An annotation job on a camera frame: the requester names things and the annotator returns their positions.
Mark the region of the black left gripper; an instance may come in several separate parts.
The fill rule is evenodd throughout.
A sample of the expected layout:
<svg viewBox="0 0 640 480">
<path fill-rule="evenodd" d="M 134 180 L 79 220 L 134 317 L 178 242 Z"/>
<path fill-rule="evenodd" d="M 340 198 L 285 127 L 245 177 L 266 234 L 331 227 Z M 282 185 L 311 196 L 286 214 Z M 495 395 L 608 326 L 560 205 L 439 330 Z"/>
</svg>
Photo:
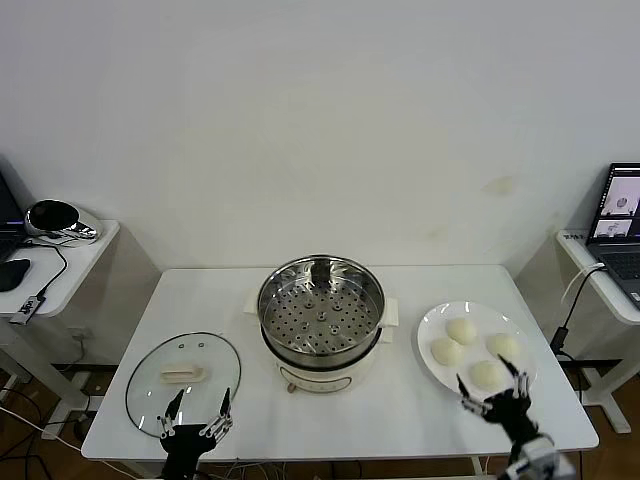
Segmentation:
<svg viewBox="0 0 640 480">
<path fill-rule="evenodd" d="M 178 417 L 185 389 L 178 391 L 168 403 L 163 415 L 157 416 L 160 425 L 160 445 L 167 458 L 160 477 L 166 480 L 192 479 L 200 457 L 212 451 L 233 426 L 231 389 L 227 388 L 216 417 L 204 424 L 178 425 Z"/>
</svg>

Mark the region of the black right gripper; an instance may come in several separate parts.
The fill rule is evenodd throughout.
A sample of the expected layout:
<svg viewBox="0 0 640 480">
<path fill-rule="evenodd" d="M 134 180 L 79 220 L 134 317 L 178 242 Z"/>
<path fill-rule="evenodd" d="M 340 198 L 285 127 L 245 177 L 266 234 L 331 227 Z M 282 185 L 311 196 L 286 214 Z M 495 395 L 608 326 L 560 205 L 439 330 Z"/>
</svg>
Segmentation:
<svg viewBox="0 0 640 480">
<path fill-rule="evenodd" d="M 458 390 L 465 409 L 490 424 L 500 425 L 513 444 L 522 445 L 539 437 L 537 425 L 528 417 L 531 406 L 529 397 L 530 378 L 526 371 L 520 371 L 511 361 L 498 355 L 514 380 L 514 389 L 505 390 L 485 401 L 473 398 L 460 375 L 457 374 Z"/>
</svg>

